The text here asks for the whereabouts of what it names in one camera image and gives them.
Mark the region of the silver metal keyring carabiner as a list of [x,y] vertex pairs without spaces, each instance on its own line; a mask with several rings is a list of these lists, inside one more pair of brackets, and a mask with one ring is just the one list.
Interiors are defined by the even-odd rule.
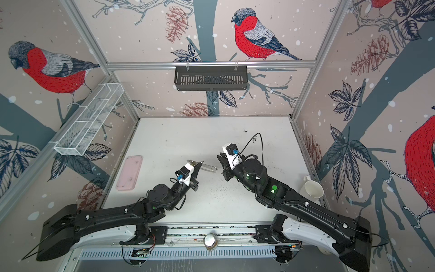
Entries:
[[191,164],[193,167],[195,167],[198,164],[201,164],[201,170],[204,170],[204,171],[216,172],[218,170],[216,166],[205,164],[204,162],[196,162],[196,161],[190,160],[190,159],[188,159],[187,162],[189,164]]

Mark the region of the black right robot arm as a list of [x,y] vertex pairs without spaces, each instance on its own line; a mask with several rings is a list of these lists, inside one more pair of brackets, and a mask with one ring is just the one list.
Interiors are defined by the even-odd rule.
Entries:
[[372,233],[370,222],[334,213],[307,199],[285,183],[270,177],[256,158],[244,158],[236,164],[220,153],[226,181],[235,178],[256,196],[256,201],[275,209],[272,224],[257,225],[254,238],[258,243],[308,243],[339,257],[342,263],[357,272],[370,270]]

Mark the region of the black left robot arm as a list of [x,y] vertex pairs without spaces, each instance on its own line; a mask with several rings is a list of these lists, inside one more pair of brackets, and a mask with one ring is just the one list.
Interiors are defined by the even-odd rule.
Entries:
[[187,163],[175,172],[176,181],[171,188],[159,184],[131,205],[103,210],[79,210],[76,204],[67,205],[43,224],[37,261],[49,261],[68,253],[85,236],[123,226],[134,226],[132,238],[125,245],[144,243],[151,236],[150,223],[165,217],[177,205],[182,206],[189,190],[198,189],[197,176],[202,162]]

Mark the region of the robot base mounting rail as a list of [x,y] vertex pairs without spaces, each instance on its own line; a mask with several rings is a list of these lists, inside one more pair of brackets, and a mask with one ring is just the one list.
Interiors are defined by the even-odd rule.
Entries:
[[171,227],[162,234],[164,244],[85,248],[80,261],[125,261],[141,265],[147,261],[210,260],[229,258],[283,258],[286,263],[299,251],[301,242],[271,244],[273,239],[257,241],[261,230],[255,227],[183,228]]

